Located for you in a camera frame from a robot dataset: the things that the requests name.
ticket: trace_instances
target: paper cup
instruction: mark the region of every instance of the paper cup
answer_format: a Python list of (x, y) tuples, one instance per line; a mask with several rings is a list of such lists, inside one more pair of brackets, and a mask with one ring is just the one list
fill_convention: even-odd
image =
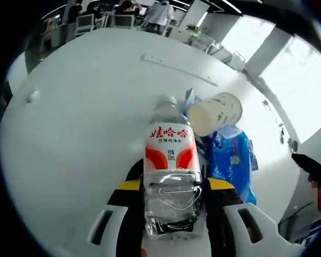
[(238, 98), (225, 92), (193, 104), (187, 114), (195, 134), (205, 137), (225, 125), (237, 123), (242, 105)]

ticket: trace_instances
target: bottle label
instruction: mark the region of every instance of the bottle label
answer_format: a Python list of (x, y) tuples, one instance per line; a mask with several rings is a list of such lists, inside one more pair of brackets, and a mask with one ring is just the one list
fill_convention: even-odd
[(148, 129), (144, 173), (152, 171), (198, 171), (193, 129), (185, 124), (157, 123)]

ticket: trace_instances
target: table surface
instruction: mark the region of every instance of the table surface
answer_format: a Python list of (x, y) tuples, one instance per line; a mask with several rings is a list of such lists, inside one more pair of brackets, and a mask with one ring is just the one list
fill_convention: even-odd
[[(34, 88), (39, 95), (27, 103)], [(258, 158), (251, 178), (257, 205), (280, 221), (299, 170), (279, 142), (265, 97), (243, 74), (204, 52), (154, 34), (104, 28), (39, 64), (0, 126), (9, 192), (43, 247), (55, 256), (102, 255), (86, 238), (113, 190), (142, 158), (157, 97), (184, 100), (190, 88), (202, 99), (230, 92), (241, 100), (237, 126), (253, 141)]]

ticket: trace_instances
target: blue plastic bag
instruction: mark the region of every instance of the blue plastic bag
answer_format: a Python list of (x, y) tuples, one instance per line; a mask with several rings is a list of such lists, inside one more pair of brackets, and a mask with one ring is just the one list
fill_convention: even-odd
[(245, 133), (236, 126), (225, 126), (209, 140), (209, 177), (230, 182), (243, 202), (256, 205), (256, 197), (250, 188), (250, 146)]

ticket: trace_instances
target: plastic water bottle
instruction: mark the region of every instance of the plastic water bottle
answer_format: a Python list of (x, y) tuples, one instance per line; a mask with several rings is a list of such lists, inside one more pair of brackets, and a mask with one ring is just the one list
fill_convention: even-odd
[(145, 219), (149, 237), (202, 234), (202, 176), (194, 132), (173, 96), (162, 97), (148, 128), (144, 156)]

